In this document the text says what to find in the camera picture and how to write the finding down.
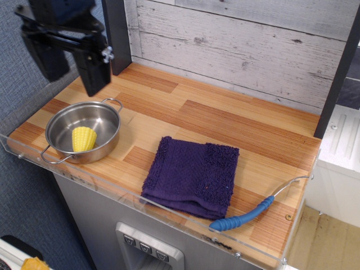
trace purple washcloth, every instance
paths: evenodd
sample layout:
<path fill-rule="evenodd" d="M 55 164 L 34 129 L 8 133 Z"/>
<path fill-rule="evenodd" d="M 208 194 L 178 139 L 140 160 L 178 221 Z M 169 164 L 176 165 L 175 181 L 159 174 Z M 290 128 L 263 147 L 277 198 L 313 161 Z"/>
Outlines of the purple washcloth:
<path fill-rule="evenodd" d="M 163 137 L 141 196 L 198 217 L 224 218 L 238 157 L 238 148 Z"/>

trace white wooden backsplash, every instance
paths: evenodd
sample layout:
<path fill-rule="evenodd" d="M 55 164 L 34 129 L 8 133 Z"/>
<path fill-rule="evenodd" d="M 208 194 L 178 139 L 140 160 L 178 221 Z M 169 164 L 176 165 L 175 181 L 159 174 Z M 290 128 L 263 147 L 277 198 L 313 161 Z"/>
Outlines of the white wooden backsplash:
<path fill-rule="evenodd" d="M 133 61 L 320 114 L 360 0 L 290 2 L 125 0 Z"/>

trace corn cob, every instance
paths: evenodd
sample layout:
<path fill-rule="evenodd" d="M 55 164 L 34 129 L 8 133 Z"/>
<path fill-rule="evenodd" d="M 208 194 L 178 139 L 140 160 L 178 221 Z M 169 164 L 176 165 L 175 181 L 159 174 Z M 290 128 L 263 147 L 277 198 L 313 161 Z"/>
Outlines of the corn cob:
<path fill-rule="evenodd" d="M 74 152 L 83 152 L 93 149 L 97 134 L 91 128 L 74 128 L 72 135 Z"/>

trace control panel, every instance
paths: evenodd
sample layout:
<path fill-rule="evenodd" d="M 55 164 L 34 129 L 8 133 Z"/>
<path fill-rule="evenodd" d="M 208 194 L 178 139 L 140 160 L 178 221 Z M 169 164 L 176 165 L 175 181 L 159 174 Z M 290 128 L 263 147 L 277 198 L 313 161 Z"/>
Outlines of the control panel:
<path fill-rule="evenodd" d="M 167 243 L 123 222 L 116 224 L 116 235 L 127 270 L 185 269 L 184 254 Z"/>

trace metal spoon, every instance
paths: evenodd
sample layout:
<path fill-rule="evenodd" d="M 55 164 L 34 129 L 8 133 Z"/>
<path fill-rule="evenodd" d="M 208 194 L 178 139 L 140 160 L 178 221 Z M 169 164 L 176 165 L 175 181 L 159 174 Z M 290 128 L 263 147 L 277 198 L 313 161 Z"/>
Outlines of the metal spoon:
<path fill-rule="evenodd" d="M 299 178 L 309 178 L 308 176 L 299 176 L 295 177 L 284 184 L 282 184 L 280 187 L 278 187 L 269 197 L 267 197 L 265 200 L 263 200 L 254 210 L 237 217 L 231 217 L 231 218 L 223 218 L 215 220 L 212 224 L 210 224 L 210 228 L 217 230 L 219 232 L 231 230 L 237 227 L 240 227 L 241 225 L 253 220 L 256 218 L 259 214 L 261 214 L 263 211 L 268 209 L 268 207 L 273 203 L 275 197 L 284 189 L 286 189 L 289 185 L 291 185 L 294 182 L 299 182 Z"/>

